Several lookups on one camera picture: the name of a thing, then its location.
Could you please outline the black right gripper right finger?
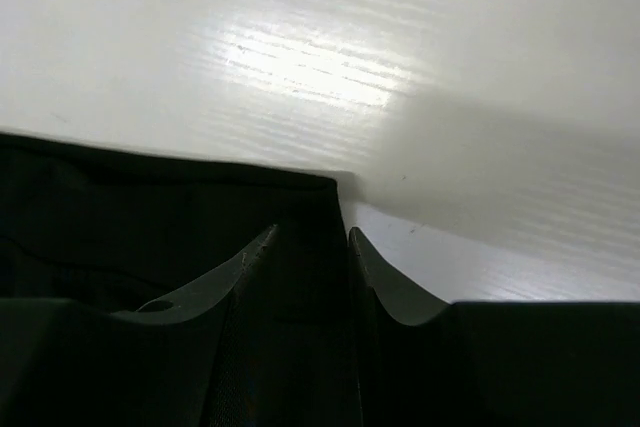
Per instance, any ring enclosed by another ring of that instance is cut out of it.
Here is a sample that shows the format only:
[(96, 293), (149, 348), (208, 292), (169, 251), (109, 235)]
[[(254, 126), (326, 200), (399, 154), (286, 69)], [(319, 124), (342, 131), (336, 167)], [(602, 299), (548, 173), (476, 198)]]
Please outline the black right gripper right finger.
[(367, 426), (635, 426), (639, 307), (445, 302), (359, 229), (349, 267)]

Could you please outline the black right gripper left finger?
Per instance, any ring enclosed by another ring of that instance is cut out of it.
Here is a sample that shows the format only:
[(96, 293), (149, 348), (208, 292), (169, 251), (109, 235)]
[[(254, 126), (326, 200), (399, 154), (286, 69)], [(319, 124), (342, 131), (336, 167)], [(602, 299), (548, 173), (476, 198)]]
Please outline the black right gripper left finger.
[(233, 291), (277, 234), (135, 311), (2, 300), (2, 425), (199, 425)]

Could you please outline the black skirt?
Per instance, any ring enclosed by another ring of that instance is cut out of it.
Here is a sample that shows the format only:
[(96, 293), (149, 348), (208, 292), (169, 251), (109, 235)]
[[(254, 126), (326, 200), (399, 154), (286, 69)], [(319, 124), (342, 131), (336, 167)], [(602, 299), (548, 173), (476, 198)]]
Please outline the black skirt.
[(135, 311), (278, 229), (233, 291), (197, 426), (362, 422), (336, 183), (5, 135), (1, 302)]

